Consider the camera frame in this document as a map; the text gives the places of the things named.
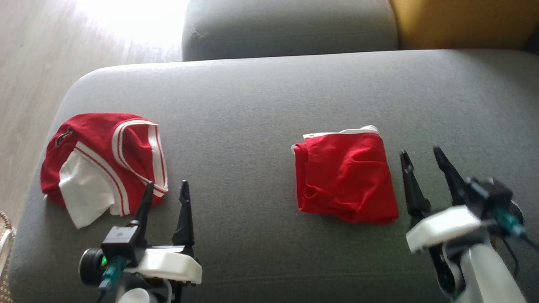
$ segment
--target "clothing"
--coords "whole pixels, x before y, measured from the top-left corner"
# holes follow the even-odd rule
[[[168,191],[158,125],[128,113],[70,118],[49,142],[41,170],[43,193],[67,208],[77,228],[107,209],[135,212],[148,182],[154,182],[155,205]]]
[[[350,223],[391,223],[397,203],[384,144],[374,126],[304,135],[293,146],[298,208]]]

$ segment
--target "gray upholstery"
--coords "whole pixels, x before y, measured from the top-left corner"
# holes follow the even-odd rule
[[[388,0],[191,0],[184,61],[397,49]]]
[[[429,257],[407,248],[399,151],[408,150],[435,207],[450,196],[434,144],[464,176],[499,178],[539,239],[538,71],[538,57],[503,50],[119,66],[80,79],[53,129],[92,111],[160,124],[170,192],[152,210],[147,237],[170,242],[179,183],[189,180],[204,269],[189,302],[445,302]],[[401,218],[352,225],[299,212],[290,146],[305,133],[369,124],[384,139]],[[64,209],[42,198],[36,176],[13,251],[15,302],[93,301],[95,289],[77,276],[79,257],[129,218],[104,215],[77,231]],[[520,286],[537,302],[539,258],[524,244],[514,249]]]

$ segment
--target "white stripe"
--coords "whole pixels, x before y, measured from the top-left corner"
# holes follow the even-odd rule
[[[158,152],[161,154],[160,161],[163,161],[163,165],[159,166],[159,170],[164,170],[163,175],[165,176],[165,180],[163,180],[163,189],[168,191],[167,163],[165,161],[165,156],[163,154],[163,147],[161,146],[161,136],[159,135],[159,132],[156,132],[156,135],[157,135]]]
[[[161,154],[159,149],[159,143],[157,141],[158,136],[157,127],[155,125],[149,126],[148,143],[150,143],[151,146],[151,162],[154,167],[154,180],[156,185],[163,188],[166,187],[167,184],[165,183],[163,169],[161,168],[161,157],[163,157],[163,154]]]
[[[135,174],[137,177],[139,177],[143,182],[145,182],[145,184],[147,184],[148,182],[150,182],[149,179],[147,179],[146,177],[143,177],[141,175],[139,175],[137,172],[135,172],[135,170],[133,170],[133,168],[129,165],[129,163],[127,163],[124,155],[123,155],[123,134],[125,132],[125,130],[131,126],[131,125],[149,125],[149,129],[148,129],[148,140],[149,140],[149,143],[151,145],[151,149],[152,149],[152,166],[153,166],[153,170],[154,170],[154,178],[156,178],[156,181],[154,182],[154,186],[155,188],[158,188],[162,191],[168,191],[168,186],[167,186],[167,170],[165,168],[165,179],[163,180],[163,173],[162,173],[162,169],[161,169],[161,157],[163,156],[161,153],[160,153],[160,142],[161,142],[161,139],[159,138],[159,134],[157,134],[157,131],[156,131],[156,126],[157,124],[153,123],[153,122],[150,122],[150,121],[147,121],[147,120],[130,120],[130,121],[127,121],[127,122],[124,122],[120,125],[118,125],[118,127],[116,127],[116,129],[114,130],[114,134],[112,136],[112,152],[114,154],[114,158],[116,159],[116,161],[118,162],[118,164],[122,165],[123,167],[125,167],[126,169],[128,169],[129,171],[131,171],[133,174]],[[153,137],[154,139],[153,140],[150,140],[150,136],[152,136],[151,134],[151,130],[153,128]],[[159,164],[156,165],[156,160],[154,160],[155,157],[159,156],[159,159],[158,159],[158,162]],[[155,194],[157,197],[161,197],[163,196],[163,193],[162,192],[159,192],[159,194]]]
[[[118,162],[119,165],[121,165],[121,166],[123,166],[123,167],[125,167],[127,169],[129,169],[129,168],[122,161],[122,160],[125,161],[125,159],[123,158],[123,155],[121,154],[120,150],[122,148],[121,143],[123,141],[123,129],[125,127],[129,126],[129,125],[157,125],[157,124],[152,123],[150,121],[146,121],[146,120],[130,120],[130,121],[124,122],[124,123],[118,125],[118,127],[116,127],[116,129],[114,130],[114,133],[112,135],[112,154],[114,155],[114,159],[116,160],[116,162]]]
[[[80,150],[82,150],[83,152],[85,152],[86,154],[88,154],[88,156],[94,158],[95,162],[99,163],[101,166],[103,166],[104,169],[112,176],[114,181],[116,181],[116,183],[118,184],[118,188],[120,189],[120,195],[121,195],[122,201],[123,201],[123,204],[121,205],[121,207],[123,209],[123,213],[125,215],[130,214],[130,211],[129,211],[129,198],[127,196],[127,190],[123,186],[122,180],[120,179],[118,174],[114,171],[114,169],[107,163],[107,161],[105,161],[105,159],[103,159],[96,152],[94,152],[89,147],[84,145],[82,142],[80,142],[80,141],[77,142],[77,144],[75,146],[77,148],[79,148]]]
[[[332,134],[362,134],[362,133],[374,133],[374,134],[380,134],[380,132],[378,132],[378,128],[376,128],[376,126],[373,126],[373,125],[367,125],[365,127],[362,127],[362,128],[355,128],[355,129],[345,129],[345,130],[342,130],[338,133],[314,133],[314,134],[306,134],[306,135],[303,135],[303,139],[306,139],[306,138],[314,138],[314,137],[321,137],[321,136],[325,136],[325,135],[332,135]]]

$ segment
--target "camera lens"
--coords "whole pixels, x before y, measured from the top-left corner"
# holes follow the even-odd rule
[[[87,249],[80,258],[79,275],[82,283],[99,286],[105,271],[106,260],[101,249]]]

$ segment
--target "teal connector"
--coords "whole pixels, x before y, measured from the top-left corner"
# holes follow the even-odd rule
[[[520,224],[519,220],[507,209],[496,208],[494,209],[493,216],[498,225],[511,236],[522,238],[526,235],[526,227]]]
[[[126,268],[126,259],[116,256],[107,265],[107,269],[103,273],[101,284],[98,290],[100,293],[111,291],[122,277],[123,270]]]

